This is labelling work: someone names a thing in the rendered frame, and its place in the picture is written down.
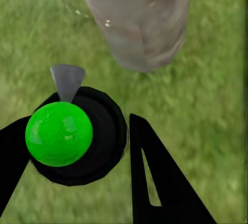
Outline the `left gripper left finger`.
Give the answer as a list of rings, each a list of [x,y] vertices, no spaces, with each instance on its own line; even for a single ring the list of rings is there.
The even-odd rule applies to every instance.
[[[0,130],[0,218],[30,160],[25,130],[31,116]]]

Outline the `pesticide atomizer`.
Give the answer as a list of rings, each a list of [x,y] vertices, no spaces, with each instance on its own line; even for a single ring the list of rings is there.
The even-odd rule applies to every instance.
[[[30,159],[54,183],[77,186],[105,178],[128,143],[125,116],[105,92],[80,86],[85,69],[68,64],[50,69],[57,92],[28,121]]]

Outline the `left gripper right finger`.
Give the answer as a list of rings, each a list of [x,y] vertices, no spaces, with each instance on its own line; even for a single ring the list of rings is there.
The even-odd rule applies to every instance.
[[[216,224],[149,122],[130,114],[133,224]],[[162,206],[149,202],[142,148]]]

